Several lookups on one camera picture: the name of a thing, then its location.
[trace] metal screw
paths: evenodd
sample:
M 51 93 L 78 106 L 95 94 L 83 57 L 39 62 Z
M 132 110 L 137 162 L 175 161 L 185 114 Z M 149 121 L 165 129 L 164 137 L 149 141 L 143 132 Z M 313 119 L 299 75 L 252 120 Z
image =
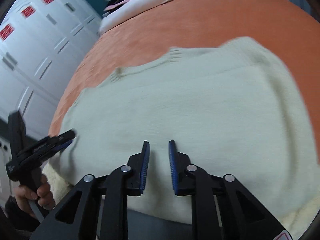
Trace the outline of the metal screw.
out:
M 195 165 L 193 165 L 193 164 L 188 165 L 188 166 L 187 166 L 187 170 L 188 170 L 188 171 L 196 171 L 196 170 L 197 170 L 197 166 L 195 166 Z
M 235 180 L 235 177 L 231 174 L 227 174 L 226 176 L 224 176 L 224 179 L 228 182 L 233 182 Z
M 83 178 L 83 180 L 85 181 L 85 182 L 90 182 L 90 181 L 92 181 L 93 180 L 93 178 L 94 178 L 94 176 L 92 176 L 92 175 L 85 175 L 84 176 L 84 178 Z
M 121 167 L 121 171 L 123 172 L 131 171 L 131 167 L 129 165 L 124 165 Z

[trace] hand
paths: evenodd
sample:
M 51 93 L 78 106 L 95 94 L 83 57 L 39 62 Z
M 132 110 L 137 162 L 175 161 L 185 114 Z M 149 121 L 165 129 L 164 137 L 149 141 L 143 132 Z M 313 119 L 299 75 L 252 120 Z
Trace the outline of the hand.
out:
M 38 188 L 37 193 L 33 192 L 30 188 L 24 185 L 20 185 L 19 187 L 14 189 L 18 207 L 33 218 L 36 218 L 36 216 L 31 210 L 28 199 L 36 200 L 39 196 L 40 199 L 38 200 L 38 204 L 45 209 L 53 209 L 56 205 L 53 199 L 53 194 L 50 191 L 50 185 L 48 183 L 47 177 L 43 174 L 41 176 L 41 182 L 42 185 Z

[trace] cream fleece fabric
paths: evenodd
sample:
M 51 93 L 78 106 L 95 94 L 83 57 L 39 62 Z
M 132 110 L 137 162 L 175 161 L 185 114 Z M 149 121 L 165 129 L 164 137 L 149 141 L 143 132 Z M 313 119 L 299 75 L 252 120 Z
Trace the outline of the cream fleece fabric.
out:
M 50 164 L 71 184 L 109 174 L 150 142 L 146 190 L 128 198 L 128 208 L 156 217 L 191 223 L 190 198 L 173 194 L 170 139 L 209 174 L 234 174 L 278 219 L 318 194 L 299 91 L 284 63 L 248 37 L 219 48 L 173 48 L 148 64 L 118 68 L 81 92 L 61 132 L 69 129 L 77 131 L 74 143 Z

